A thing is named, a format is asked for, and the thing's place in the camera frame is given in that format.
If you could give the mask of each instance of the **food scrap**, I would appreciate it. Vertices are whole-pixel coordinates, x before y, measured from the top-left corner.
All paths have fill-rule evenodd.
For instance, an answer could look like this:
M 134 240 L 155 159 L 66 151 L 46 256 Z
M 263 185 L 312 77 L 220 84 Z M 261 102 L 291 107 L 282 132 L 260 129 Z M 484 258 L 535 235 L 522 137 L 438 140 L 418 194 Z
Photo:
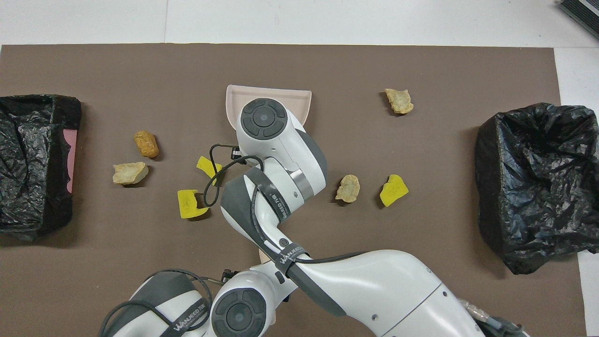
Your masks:
M 341 180 L 341 185 L 337 189 L 335 200 L 343 200 L 346 203 L 353 203 L 358 198 L 360 192 L 360 182 L 358 177 L 348 174 Z
M 220 171 L 223 168 L 223 165 L 214 163 L 216 165 L 216 172 Z M 206 173 L 210 178 L 214 177 L 216 175 L 216 172 L 214 172 L 214 167 L 212 166 L 212 162 L 210 161 L 210 159 L 201 156 L 198 160 L 198 164 L 196 165 L 196 167 L 202 171 L 204 171 L 204 173 Z M 216 185 L 216 179 L 214 181 L 212 181 L 212 185 Z
M 414 104 L 411 103 L 412 99 L 410 98 L 410 94 L 408 94 L 408 90 L 398 91 L 395 89 L 385 89 L 385 93 L 387 94 L 389 103 L 391 103 L 391 108 L 395 113 L 401 113 L 402 115 L 405 115 L 414 108 Z
M 404 184 L 403 179 L 397 174 L 389 176 L 389 180 L 383 185 L 383 191 L 380 193 L 380 201 L 385 207 L 389 207 L 397 199 L 408 193 L 408 187 Z
M 133 139 L 142 156 L 154 158 L 158 155 L 158 144 L 156 144 L 156 137 L 153 134 L 142 130 L 138 131 Z
M 198 200 L 195 198 L 197 192 L 197 189 L 181 189 L 177 191 L 181 219 L 195 218 L 209 210 L 210 207 L 198 208 Z
M 113 165 L 113 182 L 121 185 L 139 183 L 148 174 L 148 166 L 144 162 Z

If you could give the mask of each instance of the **brown mat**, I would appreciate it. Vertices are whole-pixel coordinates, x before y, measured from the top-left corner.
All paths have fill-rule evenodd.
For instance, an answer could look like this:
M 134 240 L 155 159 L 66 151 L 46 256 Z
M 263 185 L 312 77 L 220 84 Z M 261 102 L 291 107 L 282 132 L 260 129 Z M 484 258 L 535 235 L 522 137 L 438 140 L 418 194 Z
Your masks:
M 93 335 L 154 271 L 219 277 L 224 268 L 258 263 L 256 248 L 218 208 L 201 221 L 179 218 L 177 190 L 203 189 L 208 181 L 195 168 L 199 156 L 213 143 L 235 142 L 225 115 L 228 84 L 313 91 L 305 128 L 327 157 L 329 182 L 283 225 L 313 257 L 407 251 L 458 297 L 533 335 L 585 333 L 576 256 L 514 276 L 476 225 L 477 126 L 499 111 L 559 103 L 552 49 L 3 46 L 0 73 L 0 95 L 62 94 L 84 103 L 71 224 L 32 245 L 0 240 L 4 337 Z M 415 109 L 395 116 L 384 88 L 409 89 Z M 145 159 L 132 140 L 138 130 L 156 134 L 161 154 L 146 160 L 150 174 L 141 186 L 114 185 L 112 164 Z M 245 169 L 235 167 L 228 179 Z M 348 173 L 362 188 L 357 202 L 342 205 L 333 196 Z M 410 193 L 381 209 L 378 193 L 391 173 Z M 278 335 L 372 334 L 297 291 L 267 332 Z

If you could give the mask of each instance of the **beige plastic tray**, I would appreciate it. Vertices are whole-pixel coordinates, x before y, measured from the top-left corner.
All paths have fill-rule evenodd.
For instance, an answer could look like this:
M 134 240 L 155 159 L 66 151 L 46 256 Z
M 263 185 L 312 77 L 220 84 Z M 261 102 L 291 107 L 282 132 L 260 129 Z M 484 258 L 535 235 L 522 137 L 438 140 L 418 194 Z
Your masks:
M 241 109 L 251 100 L 260 97 L 274 98 L 294 114 L 298 121 L 304 125 L 310 110 L 312 91 L 258 88 L 254 86 L 229 85 L 226 87 L 226 116 L 229 123 L 235 128 Z

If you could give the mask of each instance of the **black trash bag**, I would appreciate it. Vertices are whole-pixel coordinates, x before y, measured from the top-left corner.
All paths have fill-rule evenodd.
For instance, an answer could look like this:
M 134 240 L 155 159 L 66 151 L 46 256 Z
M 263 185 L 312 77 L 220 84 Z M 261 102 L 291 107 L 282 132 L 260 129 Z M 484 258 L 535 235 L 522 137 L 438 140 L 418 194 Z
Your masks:
M 72 216 L 63 129 L 79 129 L 73 97 L 0 97 L 0 233 L 34 240 Z
M 539 103 L 480 127 L 480 234 L 512 273 L 599 248 L 597 141 L 597 119 L 584 106 Z

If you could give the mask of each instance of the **black strap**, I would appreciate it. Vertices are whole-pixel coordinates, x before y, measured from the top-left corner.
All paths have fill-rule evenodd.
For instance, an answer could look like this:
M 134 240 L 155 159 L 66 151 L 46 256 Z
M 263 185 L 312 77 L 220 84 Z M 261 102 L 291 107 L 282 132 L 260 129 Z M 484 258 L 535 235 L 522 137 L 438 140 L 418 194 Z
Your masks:
M 202 326 L 208 320 L 209 309 L 208 301 L 206 301 L 205 298 L 199 299 L 185 310 L 185 312 L 183 312 L 174 322 L 171 322 L 171 325 L 164 330 L 160 337 L 181 337 L 196 321 L 199 320 L 200 317 L 205 315 L 202 322 L 198 324 L 198 327 Z
M 291 264 L 295 262 L 295 259 L 301 254 L 307 254 L 305 249 L 297 243 L 288 244 L 274 260 L 275 266 L 285 276 L 287 276 L 287 270 L 291 267 Z
M 279 193 L 279 189 L 273 184 L 272 181 L 260 171 L 258 168 L 253 167 L 245 173 L 245 175 L 258 187 L 258 190 L 264 195 L 264 198 L 270 204 L 274 213 L 279 219 L 279 224 L 291 215 L 291 210 L 285 202 L 283 196 Z

